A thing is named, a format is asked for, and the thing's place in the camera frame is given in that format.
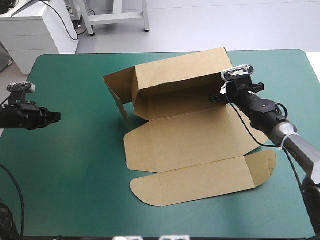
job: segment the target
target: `black cable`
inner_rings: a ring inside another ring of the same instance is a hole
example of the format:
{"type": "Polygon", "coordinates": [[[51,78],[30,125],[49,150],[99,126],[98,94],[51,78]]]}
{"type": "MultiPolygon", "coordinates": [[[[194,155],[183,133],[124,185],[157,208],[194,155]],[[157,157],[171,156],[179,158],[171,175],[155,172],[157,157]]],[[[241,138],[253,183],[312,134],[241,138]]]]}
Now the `black cable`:
{"type": "Polygon", "coordinates": [[[14,182],[14,185],[19,193],[20,203],[21,203],[21,231],[20,231],[20,240],[23,239],[24,231],[25,231],[25,202],[24,197],[22,195],[20,186],[18,184],[18,181],[16,180],[15,176],[12,174],[12,172],[3,164],[0,163],[0,168],[4,169],[14,182]]]}
{"type": "Polygon", "coordinates": [[[3,102],[0,105],[3,105],[9,99],[9,97],[10,96],[8,96],[5,100],[3,100],[3,102]]]}
{"type": "Polygon", "coordinates": [[[299,178],[299,176],[298,176],[297,170],[296,170],[296,168],[295,168],[295,165],[294,165],[294,163],[293,163],[292,160],[291,160],[291,157],[290,157],[290,155],[289,155],[289,153],[288,153],[288,150],[287,150],[284,146],[282,147],[282,150],[285,152],[285,155],[286,155],[286,157],[287,157],[288,160],[289,160],[289,163],[290,163],[291,168],[292,168],[292,170],[293,170],[295,179],[296,179],[296,181],[297,181],[297,183],[298,183],[298,186],[299,186],[299,189],[300,189],[300,193],[301,193],[301,195],[302,195],[302,199],[303,199],[304,206],[305,206],[306,210],[307,210],[308,213],[309,213],[309,209],[308,209],[308,205],[307,205],[307,200],[306,200],[306,198],[305,198],[304,190],[302,189],[302,184],[301,184],[300,178],[299,178]]]}
{"type": "Polygon", "coordinates": [[[281,112],[281,115],[282,115],[282,111],[280,110],[279,106],[282,107],[282,109],[284,110],[284,117],[288,118],[288,110],[283,104],[278,102],[275,106],[277,107],[278,111],[281,112]]]}
{"type": "Polygon", "coordinates": [[[76,38],[73,38],[71,35],[70,35],[70,32],[68,31],[68,28],[64,22],[64,20],[62,19],[62,17],[60,16],[60,14],[57,12],[57,10],[55,10],[52,6],[50,6],[48,3],[42,1],[42,0],[39,0],[40,2],[42,2],[43,4],[47,5],[49,8],[51,8],[53,11],[55,11],[55,13],[59,16],[60,20],[62,21],[63,23],[63,26],[66,30],[66,32],[68,33],[69,37],[73,40],[73,41],[78,41],[79,40],[79,35],[77,34],[76,35],[76,38]]]}
{"type": "Polygon", "coordinates": [[[229,102],[229,104],[231,105],[231,107],[235,110],[236,114],[238,115],[238,117],[240,118],[242,124],[244,125],[245,129],[247,130],[247,132],[250,134],[250,136],[252,137],[252,139],[259,144],[260,146],[263,147],[268,147],[268,148],[278,148],[276,145],[266,145],[266,144],[262,144],[260,142],[258,142],[258,140],[255,138],[255,136],[250,132],[249,128],[247,127],[245,121],[243,120],[243,118],[241,117],[240,113],[238,112],[238,110],[235,108],[235,106],[233,105],[233,103],[229,100],[229,98],[227,97],[227,94],[225,94],[225,98],[226,100],[229,102]]]}

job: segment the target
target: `unfolded cardboard box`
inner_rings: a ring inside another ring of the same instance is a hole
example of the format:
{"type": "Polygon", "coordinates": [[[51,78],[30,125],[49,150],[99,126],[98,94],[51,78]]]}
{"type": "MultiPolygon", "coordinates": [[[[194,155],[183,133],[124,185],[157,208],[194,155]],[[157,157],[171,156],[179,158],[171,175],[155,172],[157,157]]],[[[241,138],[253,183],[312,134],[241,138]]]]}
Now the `unfolded cardboard box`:
{"type": "Polygon", "coordinates": [[[217,48],[104,77],[125,118],[123,104],[133,102],[134,113],[149,121],[124,137],[128,168],[157,173],[131,181],[141,201],[167,206],[253,189],[269,179],[275,152],[244,156],[258,145],[230,106],[209,101],[223,85],[221,71],[231,67],[226,50],[217,48]]]}

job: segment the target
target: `white floor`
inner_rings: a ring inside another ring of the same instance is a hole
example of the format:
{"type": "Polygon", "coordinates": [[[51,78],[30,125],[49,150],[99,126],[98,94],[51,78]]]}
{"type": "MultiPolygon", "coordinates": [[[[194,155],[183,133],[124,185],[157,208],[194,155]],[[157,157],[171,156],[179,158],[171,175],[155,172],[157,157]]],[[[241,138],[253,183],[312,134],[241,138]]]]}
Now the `white floor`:
{"type": "MultiPolygon", "coordinates": [[[[113,7],[87,1],[96,14],[113,7]]],[[[80,36],[77,53],[301,49],[320,79],[320,0],[148,0],[148,7],[150,32],[142,22],[97,25],[95,36],[80,36]]],[[[124,11],[141,8],[141,0],[123,0],[124,11]]],[[[0,73],[0,99],[8,83],[26,79],[15,64],[0,73]]]]}

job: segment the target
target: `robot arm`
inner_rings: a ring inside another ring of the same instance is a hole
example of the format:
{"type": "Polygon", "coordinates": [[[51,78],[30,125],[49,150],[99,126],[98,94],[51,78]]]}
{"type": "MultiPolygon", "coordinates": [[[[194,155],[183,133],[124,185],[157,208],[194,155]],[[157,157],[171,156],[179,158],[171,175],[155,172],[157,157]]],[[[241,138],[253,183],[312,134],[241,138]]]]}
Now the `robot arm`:
{"type": "Polygon", "coordinates": [[[305,172],[301,193],[316,234],[320,234],[320,151],[297,134],[297,128],[274,101],[261,99],[256,93],[264,84],[253,84],[249,65],[226,69],[221,78],[221,93],[210,96],[211,102],[235,104],[249,119],[251,127],[262,131],[277,147],[284,147],[305,172]]]}
{"type": "Polygon", "coordinates": [[[8,105],[0,105],[0,129],[35,130],[61,120],[60,112],[51,112],[45,107],[38,107],[33,101],[26,101],[26,94],[36,91],[31,82],[11,83],[7,90],[11,94],[8,105]]]}

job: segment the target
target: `cable clip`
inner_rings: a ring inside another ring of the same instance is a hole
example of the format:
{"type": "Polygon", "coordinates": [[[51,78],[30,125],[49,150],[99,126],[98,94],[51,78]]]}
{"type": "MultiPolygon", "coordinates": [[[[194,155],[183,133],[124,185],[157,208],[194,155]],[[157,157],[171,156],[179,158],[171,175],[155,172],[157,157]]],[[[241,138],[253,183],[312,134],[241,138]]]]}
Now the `cable clip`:
{"type": "Polygon", "coordinates": [[[224,95],[227,93],[227,84],[233,82],[234,80],[229,80],[224,82],[224,85],[220,89],[220,94],[224,95]]]}
{"type": "Polygon", "coordinates": [[[283,147],[284,147],[284,144],[285,144],[285,141],[287,140],[287,138],[291,135],[298,135],[300,136],[298,133],[296,132],[292,132],[292,133],[288,133],[287,135],[284,136],[284,138],[282,139],[282,142],[281,142],[281,145],[277,148],[278,150],[283,150],[283,147]]]}

